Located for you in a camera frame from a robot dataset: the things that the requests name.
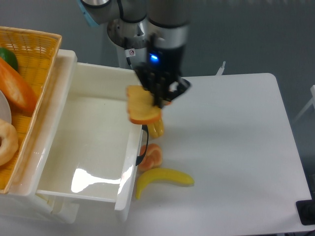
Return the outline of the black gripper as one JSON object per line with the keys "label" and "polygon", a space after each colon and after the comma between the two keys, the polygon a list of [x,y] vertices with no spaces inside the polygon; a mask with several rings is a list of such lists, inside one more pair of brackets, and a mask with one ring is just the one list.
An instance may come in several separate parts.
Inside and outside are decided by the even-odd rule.
{"label": "black gripper", "polygon": [[146,61],[134,69],[143,89],[153,96],[153,106],[159,108],[191,87],[191,83],[182,78],[180,69],[185,45],[163,48],[158,45],[162,41],[157,34],[152,34],[147,41]]}

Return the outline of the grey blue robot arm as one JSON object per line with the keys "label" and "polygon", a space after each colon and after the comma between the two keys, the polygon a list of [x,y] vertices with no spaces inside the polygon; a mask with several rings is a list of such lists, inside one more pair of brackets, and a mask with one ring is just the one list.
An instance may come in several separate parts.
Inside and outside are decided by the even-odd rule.
{"label": "grey blue robot arm", "polygon": [[143,89],[162,108],[190,83],[182,78],[190,0],[79,0],[91,27],[107,24],[119,67],[135,71]]}

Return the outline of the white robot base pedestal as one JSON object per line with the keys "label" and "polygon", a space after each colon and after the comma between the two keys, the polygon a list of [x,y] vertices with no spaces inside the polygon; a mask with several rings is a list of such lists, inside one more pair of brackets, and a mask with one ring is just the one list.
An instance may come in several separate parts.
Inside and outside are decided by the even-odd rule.
{"label": "white robot base pedestal", "polygon": [[116,47],[120,68],[134,69],[146,61],[147,24],[147,19],[137,23],[115,19],[108,23],[107,34]]}

